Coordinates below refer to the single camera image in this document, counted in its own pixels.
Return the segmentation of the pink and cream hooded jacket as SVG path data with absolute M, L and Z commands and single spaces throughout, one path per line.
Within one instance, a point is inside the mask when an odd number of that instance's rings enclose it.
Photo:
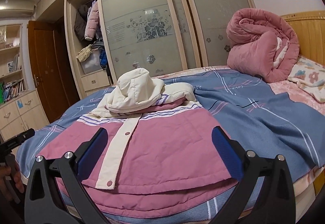
M 188 83 L 166 85 L 146 69 L 119 77 L 98 106 L 40 152 L 56 159 L 104 128 L 91 152 L 97 162 L 82 181 L 105 213 L 148 219 L 188 210 L 232 188 L 211 140 L 218 121 Z

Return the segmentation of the beige bookshelf cabinet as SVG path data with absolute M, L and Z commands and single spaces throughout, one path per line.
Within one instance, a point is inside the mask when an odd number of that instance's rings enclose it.
M 25 81 L 21 24 L 1 26 L 1 140 L 49 121 L 35 89 Z

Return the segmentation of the brown wooden door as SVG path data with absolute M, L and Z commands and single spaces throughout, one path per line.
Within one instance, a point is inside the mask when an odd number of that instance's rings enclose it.
M 31 72 L 50 123 L 80 100 L 70 66 L 64 20 L 29 21 L 28 47 Z

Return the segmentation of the wardrobe drawer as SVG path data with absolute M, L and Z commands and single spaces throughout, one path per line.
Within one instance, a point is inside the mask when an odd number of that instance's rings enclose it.
M 110 86 L 105 70 L 98 70 L 81 77 L 83 89 L 85 91 Z

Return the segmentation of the cream crumpled garment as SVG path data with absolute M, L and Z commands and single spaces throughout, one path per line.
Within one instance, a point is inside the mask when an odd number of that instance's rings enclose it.
M 92 44 L 82 48 L 81 51 L 76 55 L 76 59 L 79 62 L 84 62 L 91 55 L 92 50 L 93 50 Z

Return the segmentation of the clear plastic storage box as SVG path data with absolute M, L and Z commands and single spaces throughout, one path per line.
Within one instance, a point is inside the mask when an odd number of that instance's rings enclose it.
M 100 54 L 101 54 L 101 51 L 96 50 L 96 51 L 92 52 L 85 61 L 80 63 L 84 74 L 89 74 L 91 72 L 101 69 Z

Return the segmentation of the blue garment in wardrobe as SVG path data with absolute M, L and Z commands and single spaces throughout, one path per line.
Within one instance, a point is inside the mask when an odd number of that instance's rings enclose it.
M 106 56 L 106 51 L 101 50 L 100 56 L 99 56 L 100 66 L 102 69 L 106 69 L 108 65 L 108 60 Z

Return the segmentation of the floral pillow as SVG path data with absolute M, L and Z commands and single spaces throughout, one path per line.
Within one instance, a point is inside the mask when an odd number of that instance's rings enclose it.
M 324 66 L 299 56 L 287 80 L 294 82 L 318 103 L 324 104 Z

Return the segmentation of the white air conditioner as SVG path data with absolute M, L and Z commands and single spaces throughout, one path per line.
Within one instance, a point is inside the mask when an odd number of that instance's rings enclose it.
M 36 5 L 30 0 L 1 0 L 1 18 L 24 18 L 31 17 Z

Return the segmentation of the dark hanging coat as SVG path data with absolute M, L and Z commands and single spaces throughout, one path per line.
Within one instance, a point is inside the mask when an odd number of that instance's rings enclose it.
M 88 6 L 81 5 L 76 12 L 76 18 L 74 22 L 74 32 L 79 41 L 84 40 L 85 28 L 88 20 Z

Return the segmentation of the rolled pink quilt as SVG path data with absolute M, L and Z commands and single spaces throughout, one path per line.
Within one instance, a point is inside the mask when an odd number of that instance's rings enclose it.
M 296 32 L 280 16 L 257 8 L 236 11 L 226 28 L 231 50 L 227 65 L 267 83 L 286 80 L 297 62 Z

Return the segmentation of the frosted glass sliding door left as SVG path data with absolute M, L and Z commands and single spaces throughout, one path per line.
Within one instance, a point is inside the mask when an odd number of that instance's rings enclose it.
M 114 79 L 136 68 L 152 77 L 187 69 L 173 0 L 100 0 Z

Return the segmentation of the wooden headboard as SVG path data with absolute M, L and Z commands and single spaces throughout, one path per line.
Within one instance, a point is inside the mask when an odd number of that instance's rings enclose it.
M 283 15 L 282 18 L 296 32 L 300 55 L 324 65 L 325 11 L 307 11 Z

